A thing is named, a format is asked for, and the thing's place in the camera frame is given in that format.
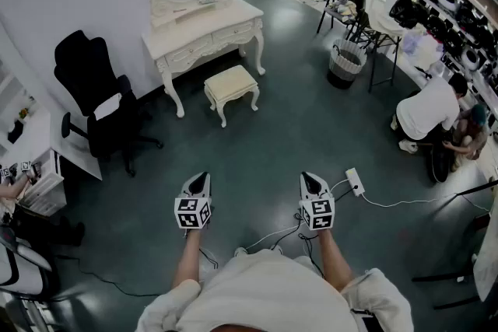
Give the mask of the black-legged folding table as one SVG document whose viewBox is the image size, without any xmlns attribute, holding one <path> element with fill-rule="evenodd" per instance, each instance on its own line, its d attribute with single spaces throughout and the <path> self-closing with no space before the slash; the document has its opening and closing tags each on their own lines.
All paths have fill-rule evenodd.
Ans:
<svg viewBox="0 0 498 332">
<path fill-rule="evenodd" d="M 395 72 L 398 66 L 398 51 L 405 29 L 401 27 L 394 19 L 384 12 L 370 10 L 368 14 L 370 32 L 372 36 L 372 67 L 370 72 L 370 80 L 368 85 L 368 93 L 372 92 L 374 86 L 378 86 L 389 82 L 391 86 L 394 84 Z M 391 77 L 388 79 L 374 81 L 374 75 L 377 67 L 377 52 L 381 47 L 394 47 L 394 60 L 391 71 Z"/>
</svg>

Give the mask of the white vanity dressing table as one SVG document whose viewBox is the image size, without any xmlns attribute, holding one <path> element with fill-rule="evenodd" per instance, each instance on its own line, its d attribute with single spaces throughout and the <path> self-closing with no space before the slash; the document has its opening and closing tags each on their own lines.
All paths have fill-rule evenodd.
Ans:
<svg viewBox="0 0 498 332">
<path fill-rule="evenodd" d="M 176 105 L 177 117 L 184 116 L 184 107 L 173 79 L 191 69 L 200 58 L 217 54 L 232 45 L 238 46 L 240 54 L 244 54 L 244 45 L 255 39 L 256 69 L 259 75 L 265 74 L 261 66 L 263 15 L 262 10 L 244 0 L 232 0 L 226 7 L 210 5 L 142 37 L 162 77 L 165 93 Z"/>
</svg>

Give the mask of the grey woven laundry basket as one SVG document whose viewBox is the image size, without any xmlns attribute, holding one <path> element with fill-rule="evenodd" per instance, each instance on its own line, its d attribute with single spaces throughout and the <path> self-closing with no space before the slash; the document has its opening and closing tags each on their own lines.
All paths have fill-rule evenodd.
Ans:
<svg viewBox="0 0 498 332">
<path fill-rule="evenodd" d="M 330 54 L 327 79 L 338 89 L 348 89 L 366 63 L 366 48 L 350 40 L 337 39 Z"/>
</svg>

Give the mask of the translucent plastic bag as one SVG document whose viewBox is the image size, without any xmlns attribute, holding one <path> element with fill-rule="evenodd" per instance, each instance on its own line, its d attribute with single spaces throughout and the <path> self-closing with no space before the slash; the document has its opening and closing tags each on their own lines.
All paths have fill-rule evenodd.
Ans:
<svg viewBox="0 0 498 332">
<path fill-rule="evenodd" d="M 444 54 L 444 45 L 430 33 L 420 30 L 406 31 L 400 49 L 409 64 L 423 71 L 428 71 Z"/>
</svg>

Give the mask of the white side desk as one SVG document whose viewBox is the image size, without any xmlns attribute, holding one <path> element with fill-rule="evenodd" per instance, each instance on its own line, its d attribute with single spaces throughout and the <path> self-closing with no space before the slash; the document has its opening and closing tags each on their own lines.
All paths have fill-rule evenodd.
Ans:
<svg viewBox="0 0 498 332">
<path fill-rule="evenodd" d="M 19 205 L 35 214 L 49 217 L 66 205 L 61 154 L 53 144 L 51 115 L 38 103 L 32 103 L 20 123 L 23 131 L 11 143 L 6 133 L 5 119 L 0 116 L 0 166 L 8 169 L 16 165 L 20 171 L 24 162 L 40 164 L 41 177 L 20 195 Z"/>
</svg>

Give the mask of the person's left forearm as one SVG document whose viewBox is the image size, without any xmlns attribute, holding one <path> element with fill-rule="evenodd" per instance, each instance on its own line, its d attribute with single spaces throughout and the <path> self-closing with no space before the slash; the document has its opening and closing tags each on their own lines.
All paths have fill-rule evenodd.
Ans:
<svg viewBox="0 0 498 332">
<path fill-rule="evenodd" d="M 199 282 L 199 254 L 202 231 L 192 229 L 188 232 L 184 250 L 177 265 L 172 288 L 176 288 L 182 282 L 192 280 Z"/>
</svg>

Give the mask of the white power strip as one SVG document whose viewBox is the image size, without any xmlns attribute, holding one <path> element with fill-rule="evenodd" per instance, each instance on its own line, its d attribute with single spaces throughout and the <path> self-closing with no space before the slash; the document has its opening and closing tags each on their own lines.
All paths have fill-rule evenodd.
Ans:
<svg viewBox="0 0 498 332">
<path fill-rule="evenodd" d="M 345 175 L 347 180 L 349 181 L 349 184 L 352 188 L 352 192 L 355 194 L 355 196 L 356 197 L 362 196 L 365 193 L 365 189 L 356 169 L 350 168 L 346 170 Z"/>
</svg>

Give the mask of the person's right forearm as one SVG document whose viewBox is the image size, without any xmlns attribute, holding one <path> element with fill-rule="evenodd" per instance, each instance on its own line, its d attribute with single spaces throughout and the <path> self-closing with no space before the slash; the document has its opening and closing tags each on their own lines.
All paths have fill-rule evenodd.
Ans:
<svg viewBox="0 0 498 332">
<path fill-rule="evenodd" d="M 319 230 L 318 240 L 324 279 L 340 292 L 353 280 L 352 269 L 342 256 L 330 229 Z"/>
</svg>

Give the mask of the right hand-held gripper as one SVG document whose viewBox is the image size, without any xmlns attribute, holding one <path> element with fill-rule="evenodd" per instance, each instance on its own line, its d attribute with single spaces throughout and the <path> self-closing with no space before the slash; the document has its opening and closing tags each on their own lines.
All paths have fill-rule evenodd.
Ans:
<svg viewBox="0 0 498 332">
<path fill-rule="evenodd" d="M 328 183 L 310 172 L 300 174 L 300 213 L 310 231 L 331 229 L 335 218 L 335 201 L 323 198 L 331 193 Z"/>
</svg>

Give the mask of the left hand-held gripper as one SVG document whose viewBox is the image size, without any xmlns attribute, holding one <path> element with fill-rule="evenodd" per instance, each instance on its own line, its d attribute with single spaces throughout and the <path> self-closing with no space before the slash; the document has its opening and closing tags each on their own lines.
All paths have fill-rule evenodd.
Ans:
<svg viewBox="0 0 498 332">
<path fill-rule="evenodd" d="M 184 194 L 210 194 L 211 176 L 201 172 L 190 177 L 182 186 Z M 174 215 L 177 225 L 184 231 L 203 229 L 212 215 L 210 197 L 177 197 L 174 200 Z"/>
</svg>

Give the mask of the black bag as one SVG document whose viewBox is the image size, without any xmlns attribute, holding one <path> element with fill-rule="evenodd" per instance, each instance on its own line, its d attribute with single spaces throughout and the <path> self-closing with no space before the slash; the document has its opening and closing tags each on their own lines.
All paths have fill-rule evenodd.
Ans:
<svg viewBox="0 0 498 332">
<path fill-rule="evenodd" d="M 426 8 L 413 0 L 397 0 L 389 12 L 389 16 L 401 27 L 413 29 L 417 24 L 425 25 L 429 17 Z"/>
</svg>

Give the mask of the person's beige shirt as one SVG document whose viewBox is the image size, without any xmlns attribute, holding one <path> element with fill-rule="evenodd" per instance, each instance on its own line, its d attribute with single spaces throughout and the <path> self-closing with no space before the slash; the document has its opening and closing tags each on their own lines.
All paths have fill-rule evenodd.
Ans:
<svg viewBox="0 0 498 332">
<path fill-rule="evenodd" d="M 303 257 L 271 250 L 232 258 L 205 284 L 188 279 L 151 302 L 136 332 L 211 332 L 223 325 L 264 332 L 414 332 L 411 307 L 377 268 L 338 291 Z"/>
</svg>

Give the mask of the cream upholstered stool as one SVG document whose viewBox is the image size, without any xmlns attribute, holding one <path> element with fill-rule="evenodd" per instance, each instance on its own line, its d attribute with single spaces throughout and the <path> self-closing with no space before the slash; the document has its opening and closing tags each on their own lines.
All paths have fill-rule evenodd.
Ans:
<svg viewBox="0 0 498 332">
<path fill-rule="evenodd" d="M 251 109 L 258 111 L 257 101 L 260 95 L 258 83 L 242 65 L 236 65 L 206 79 L 204 92 L 210 102 L 210 109 L 217 111 L 222 128 L 226 127 L 224 107 L 230 101 L 251 93 Z"/>
</svg>

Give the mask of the storage rack with bags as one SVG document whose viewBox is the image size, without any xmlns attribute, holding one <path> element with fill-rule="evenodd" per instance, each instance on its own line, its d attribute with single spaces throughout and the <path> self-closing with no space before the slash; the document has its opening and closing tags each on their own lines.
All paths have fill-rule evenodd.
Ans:
<svg viewBox="0 0 498 332">
<path fill-rule="evenodd" d="M 471 80 L 471 93 L 484 101 L 498 121 L 498 22 L 477 0 L 415 0 L 445 25 L 439 40 L 443 60 Z"/>
</svg>

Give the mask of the another person's forearm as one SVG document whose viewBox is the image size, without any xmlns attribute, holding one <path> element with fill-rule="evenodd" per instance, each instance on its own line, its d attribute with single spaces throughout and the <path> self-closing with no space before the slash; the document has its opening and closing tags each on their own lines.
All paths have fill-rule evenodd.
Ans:
<svg viewBox="0 0 498 332">
<path fill-rule="evenodd" d="M 28 177 L 22 176 L 14 184 L 0 184 L 0 198 L 15 200 L 28 183 Z"/>
</svg>

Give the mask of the small potted plant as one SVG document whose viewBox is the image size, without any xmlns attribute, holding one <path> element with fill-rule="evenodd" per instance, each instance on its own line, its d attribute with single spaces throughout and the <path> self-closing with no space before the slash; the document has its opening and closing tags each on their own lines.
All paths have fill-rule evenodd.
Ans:
<svg viewBox="0 0 498 332">
<path fill-rule="evenodd" d="M 19 111 L 18 117 L 14 120 L 14 125 L 7 135 L 7 139 L 14 144 L 23 133 L 25 119 L 29 116 L 29 109 L 23 108 Z"/>
</svg>

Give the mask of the pile of pale clothes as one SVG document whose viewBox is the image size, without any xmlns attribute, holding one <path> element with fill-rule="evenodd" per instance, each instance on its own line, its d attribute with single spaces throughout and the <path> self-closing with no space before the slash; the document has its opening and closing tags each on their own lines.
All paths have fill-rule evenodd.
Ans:
<svg viewBox="0 0 498 332">
<path fill-rule="evenodd" d="M 325 11 L 342 23 L 353 21 L 358 16 L 356 4 L 350 0 L 335 0 L 325 7 Z"/>
</svg>

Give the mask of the black office chair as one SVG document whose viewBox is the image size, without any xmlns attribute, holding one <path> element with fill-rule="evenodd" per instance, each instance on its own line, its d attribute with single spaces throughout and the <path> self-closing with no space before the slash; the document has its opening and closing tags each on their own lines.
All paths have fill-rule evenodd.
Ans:
<svg viewBox="0 0 498 332">
<path fill-rule="evenodd" d="M 66 113 L 61 122 L 61 136 L 75 133 L 88 141 L 90 154 L 107 159 L 119 151 L 124 169 L 130 177 L 132 143 L 163 143 L 140 133 L 142 122 L 152 116 L 141 111 L 126 75 L 114 74 L 104 38 L 88 38 L 77 30 L 68 35 L 54 50 L 55 78 L 68 90 L 86 118 L 86 130 L 78 128 Z"/>
</svg>

